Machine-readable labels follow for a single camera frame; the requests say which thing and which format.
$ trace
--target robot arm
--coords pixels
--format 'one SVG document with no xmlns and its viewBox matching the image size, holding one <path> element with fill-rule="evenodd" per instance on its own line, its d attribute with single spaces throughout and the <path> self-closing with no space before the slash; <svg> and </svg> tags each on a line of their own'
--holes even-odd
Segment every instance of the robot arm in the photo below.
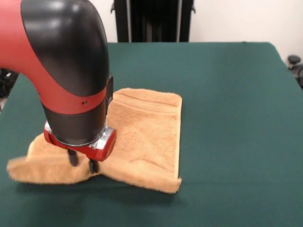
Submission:
<svg viewBox="0 0 303 227">
<path fill-rule="evenodd" d="M 0 68 L 27 76 L 47 119 L 45 139 L 103 161 L 113 82 L 100 16 L 88 0 L 2 0 Z"/>
</svg>

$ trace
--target towel fold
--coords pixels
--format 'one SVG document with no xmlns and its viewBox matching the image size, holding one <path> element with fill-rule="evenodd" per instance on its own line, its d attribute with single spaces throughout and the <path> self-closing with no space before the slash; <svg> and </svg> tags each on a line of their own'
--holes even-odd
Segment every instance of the towel fold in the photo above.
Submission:
<svg viewBox="0 0 303 227">
<path fill-rule="evenodd" d="M 182 98 L 173 93 L 124 88 L 108 107 L 107 123 L 117 130 L 115 147 L 99 172 L 91 174 L 89 159 L 77 152 L 70 165 L 67 151 L 47 143 L 43 134 L 29 145 L 27 156 L 10 160 L 7 171 L 17 182 L 74 184 L 103 174 L 137 187 L 176 193 Z"/>
</svg>

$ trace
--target green felt tablecloth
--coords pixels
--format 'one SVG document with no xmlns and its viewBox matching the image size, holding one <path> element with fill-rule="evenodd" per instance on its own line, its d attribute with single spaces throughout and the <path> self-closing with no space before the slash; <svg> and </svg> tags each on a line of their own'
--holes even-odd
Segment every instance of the green felt tablecloth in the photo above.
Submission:
<svg viewBox="0 0 303 227">
<path fill-rule="evenodd" d="M 0 114 L 1 227 L 303 226 L 303 94 L 274 46 L 109 44 L 109 55 L 115 90 L 182 96 L 179 192 L 102 176 L 74 186 L 10 180 L 7 161 L 45 122 L 20 77 Z"/>
</svg>

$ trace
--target orange towel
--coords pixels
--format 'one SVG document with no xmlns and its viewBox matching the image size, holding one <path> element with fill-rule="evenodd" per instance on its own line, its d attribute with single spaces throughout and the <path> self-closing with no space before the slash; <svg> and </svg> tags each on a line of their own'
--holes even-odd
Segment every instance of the orange towel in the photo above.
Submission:
<svg viewBox="0 0 303 227">
<path fill-rule="evenodd" d="M 179 141 L 182 98 L 146 89 L 121 89 L 114 93 L 107 123 L 117 129 L 112 154 L 99 162 L 99 172 L 89 172 L 88 158 L 78 152 L 79 165 L 69 163 L 67 151 L 38 135 L 27 156 L 8 162 L 10 177 L 18 182 L 73 184 L 103 174 L 137 187 L 175 193 L 181 179 Z"/>
</svg>

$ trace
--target black equipment stand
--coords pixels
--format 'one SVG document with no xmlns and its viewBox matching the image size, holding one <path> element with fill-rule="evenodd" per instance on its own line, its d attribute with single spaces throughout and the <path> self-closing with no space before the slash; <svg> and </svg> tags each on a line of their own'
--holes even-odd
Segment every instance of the black equipment stand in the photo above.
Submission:
<svg viewBox="0 0 303 227">
<path fill-rule="evenodd" d="M 114 0 L 119 43 L 188 42 L 194 0 Z"/>
<path fill-rule="evenodd" d="M 297 55 L 289 55 L 287 60 L 288 69 L 292 72 L 300 87 L 303 88 L 303 64 L 299 64 L 301 58 Z"/>
</svg>

